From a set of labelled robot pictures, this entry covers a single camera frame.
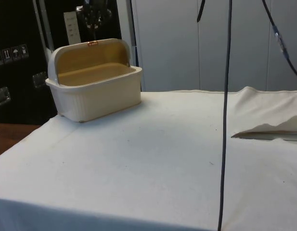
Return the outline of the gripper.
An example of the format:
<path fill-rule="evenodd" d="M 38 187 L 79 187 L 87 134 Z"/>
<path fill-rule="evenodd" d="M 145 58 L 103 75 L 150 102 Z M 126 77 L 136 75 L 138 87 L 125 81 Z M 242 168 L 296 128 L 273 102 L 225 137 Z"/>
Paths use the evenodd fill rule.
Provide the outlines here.
<path fill-rule="evenodd" d="M 84 0 L 83 12 L 85 14 L 97 14 L 103 12 L 103 0 Z"/>

